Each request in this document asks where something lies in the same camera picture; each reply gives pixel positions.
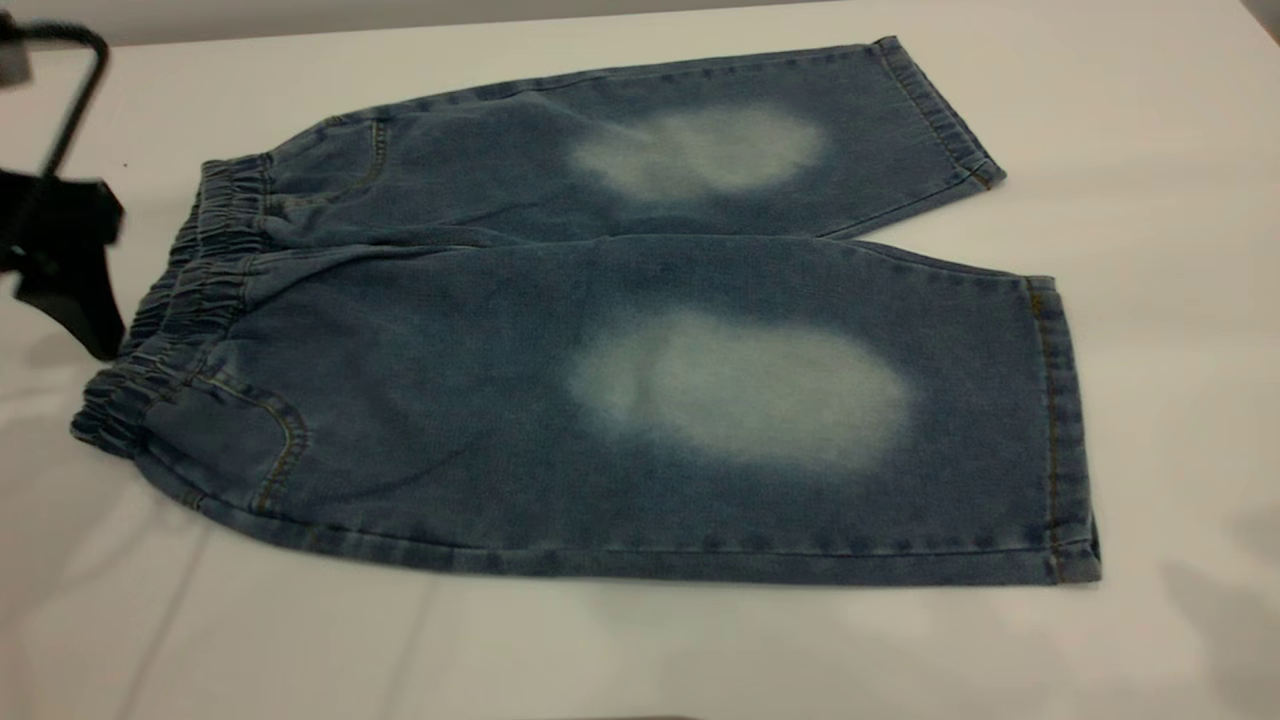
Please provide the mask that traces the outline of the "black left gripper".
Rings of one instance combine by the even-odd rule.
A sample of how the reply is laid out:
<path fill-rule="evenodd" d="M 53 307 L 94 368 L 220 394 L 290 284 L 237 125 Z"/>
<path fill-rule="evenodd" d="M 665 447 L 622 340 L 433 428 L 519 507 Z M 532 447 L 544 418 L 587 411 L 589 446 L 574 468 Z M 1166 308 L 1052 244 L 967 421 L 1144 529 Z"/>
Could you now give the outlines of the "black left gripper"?
<path fill-rule="evenodd" d="M 1 268 L 20 277 L 14 297 L 104 363 L 118 356 L 124 338 L 106 258 L 124 215 L 101 179 L 1 172 Z"/>

